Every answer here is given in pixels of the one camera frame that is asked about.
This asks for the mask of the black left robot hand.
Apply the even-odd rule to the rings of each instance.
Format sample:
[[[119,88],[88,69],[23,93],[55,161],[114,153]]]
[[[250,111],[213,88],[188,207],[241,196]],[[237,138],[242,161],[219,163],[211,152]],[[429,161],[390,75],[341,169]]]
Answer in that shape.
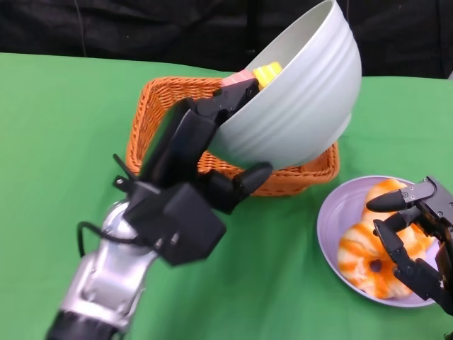
[[[258,81],[249,79],[223,86],[209,98],[178,101],[159,123],[138,179],[158,188],[189,183],[212,208],[231,213],[268,180],[271,164],[258,162],[233,178],[215,170],[202,174],[197,165],[218,129],[257,94]]]

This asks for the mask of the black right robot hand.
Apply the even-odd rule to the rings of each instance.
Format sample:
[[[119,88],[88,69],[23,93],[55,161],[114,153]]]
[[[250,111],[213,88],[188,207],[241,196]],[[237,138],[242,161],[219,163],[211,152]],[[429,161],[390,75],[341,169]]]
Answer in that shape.
[[[423,300],[436,302],[452,314],[452,194],[434,177],[395,189],[366,203],[368,210],[390,213],[374,220],[377,236],[394,263],[391,274]],[[420,257],[400,237],[404,229],[416,228],[425,238],[437,242],[435,265]]]

